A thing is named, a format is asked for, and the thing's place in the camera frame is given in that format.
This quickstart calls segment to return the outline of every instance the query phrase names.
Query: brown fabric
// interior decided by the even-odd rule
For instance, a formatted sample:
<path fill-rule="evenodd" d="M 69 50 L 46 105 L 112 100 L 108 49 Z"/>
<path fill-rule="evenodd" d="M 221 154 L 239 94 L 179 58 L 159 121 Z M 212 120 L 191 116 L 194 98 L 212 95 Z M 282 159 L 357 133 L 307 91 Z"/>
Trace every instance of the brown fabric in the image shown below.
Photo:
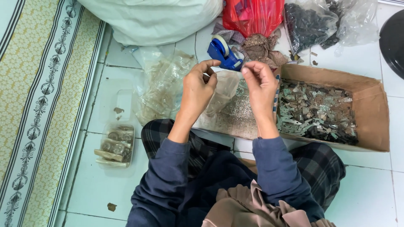
<path fill-rule="evenodd" d="M 269 65 L 271 69 L 277 69 L 288 60 L 279 51 L 273 51 L 278 36 L 265 38 L 261 34 L 253 34 L 242 44 L 243 49 L 253 61 L 261 61 Z"/>
<path fill-rule="evenodd" d="M 296 210 L 280 200 L 279 206 L 266 204 L 255 180 L 251 189 L 237 185 L 219 189 L 216 203 L 205 217 L 202 227 L 335 227 L 326 219 L 310 223 L 306 212 Z"/>

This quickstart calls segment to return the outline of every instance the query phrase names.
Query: patterned fabric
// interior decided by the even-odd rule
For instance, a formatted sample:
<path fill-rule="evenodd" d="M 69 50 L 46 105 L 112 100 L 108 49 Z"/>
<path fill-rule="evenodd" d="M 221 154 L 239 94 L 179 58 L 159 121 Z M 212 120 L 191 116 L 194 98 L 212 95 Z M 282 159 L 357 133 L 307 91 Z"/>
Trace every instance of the patterned fabric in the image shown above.
<path fill-rule="evenodd" d="M 152 120 L 145 125 L 141 138 L 148 158 L 153 157 L 161 142 L 168 136 L 174 120 Z M 188 177 L 195 178 L 201 171 L 206 159 L 217 151 L 229 151 L 230 147 L 199 138 L 189 133 L 191 151 L 188 164 Z M 345 177 L 345 166 L 338 155 L 328 145 L 310 143 L 290 151 L 297 162 L 301 175 L 311 186 L 314 199 L 324 209 L 330 206 L 339 190 L 341 179 Z"/>
<path fill-rule="evenodd" d="M 0 225 L 53 226 L 105 23 L 76 0 L 7 7 L 14 11 L 0 22 L 8 24 L 0 34 Z"/>
<path fill-rule="evenodd" d="M 213 28 L 212 35 L 216 34 L 220 35 L 230 45 L 241 45 L 246 40 L 240 32 L 227 30 L 219 23 L 216 23 Z"/>
<path fill-rule="evenodd" d="M 265 38 L 261 34 L 253 34 L 242 44 L 243 49 L 253 61 L 261 61 L 268 64 L 271 69 L 277 69 L 288 60 L 279 51 L 273 51 L 278 36 Z"/>
<path fill-rule="evenodd" d="M 290 153 L 301 175 L 309 182 L 314 199 L 326 211 L 346 174 L 342 160 L 323 143 L 309 143 Z"/>
<path fill-rule="evenodd" d="M 167 138 L 173 125 L 174 120 L 172 119 L 157 119 L 150 121 L 143 127 L 141 138 L 149 159 L 155 156 L 160 144 Z M 209 156 L 217 151 L 230 151 L 230 147 L 199 138 L 193 132 L 189 133 L 189 142 L 191 142 L 188 162 L 189 179 L 198 175 Z"/>

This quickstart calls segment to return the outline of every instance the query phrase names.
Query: fabric scrap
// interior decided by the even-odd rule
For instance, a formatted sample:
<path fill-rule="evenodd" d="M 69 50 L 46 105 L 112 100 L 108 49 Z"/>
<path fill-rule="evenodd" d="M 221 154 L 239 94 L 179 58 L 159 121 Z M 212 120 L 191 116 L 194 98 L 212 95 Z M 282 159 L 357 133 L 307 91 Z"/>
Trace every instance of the fabric scrap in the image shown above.
<path fill-rule="evenodd" d="M 288 62 L 281 52 L 273 50 L 277 40 L 278 36 L 266 38 L 261 34 L 253 34 L 242 44 L 242 48 L 252 61 L 261 61 L 271 69 L 277 69 Z"/>
<path fill-rule="evenodd" d="M 229 45 L 241 45 L 246 40 L 240 32 L 227 30 L 219 23 L 213 28 L 212 35 L 220 35 Z"/>

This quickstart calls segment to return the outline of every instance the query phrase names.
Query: person's right hand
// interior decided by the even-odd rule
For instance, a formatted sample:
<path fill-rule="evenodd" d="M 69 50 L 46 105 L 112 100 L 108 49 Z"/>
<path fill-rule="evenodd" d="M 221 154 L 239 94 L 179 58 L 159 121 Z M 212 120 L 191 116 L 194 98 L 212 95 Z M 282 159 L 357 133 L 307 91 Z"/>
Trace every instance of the person's right hand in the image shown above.
<path fill-rule="evenodd" d="M 265 139 L 279 136 L 273 113 L 274 99 L 279 81 L 269 65 L 250 61 L 241 70 L 250 91 L 250 104 L 258 126 L 258 136 Z"/>

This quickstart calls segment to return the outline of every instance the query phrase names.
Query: tape dispenser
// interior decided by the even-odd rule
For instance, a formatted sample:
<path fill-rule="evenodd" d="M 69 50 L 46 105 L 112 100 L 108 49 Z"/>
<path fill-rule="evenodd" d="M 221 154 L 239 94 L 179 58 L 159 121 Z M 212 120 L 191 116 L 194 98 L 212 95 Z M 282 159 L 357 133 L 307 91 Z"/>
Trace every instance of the tape dispenser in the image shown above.
<path fill-rule="evenodd" d="M 208 54 L 212 59 L 221 61 L 220 68 L 233 71 L 240 71 L 243 60 L 235 57 L 226 41 L 220 35 L 212 36 L 209 44 Z"/>

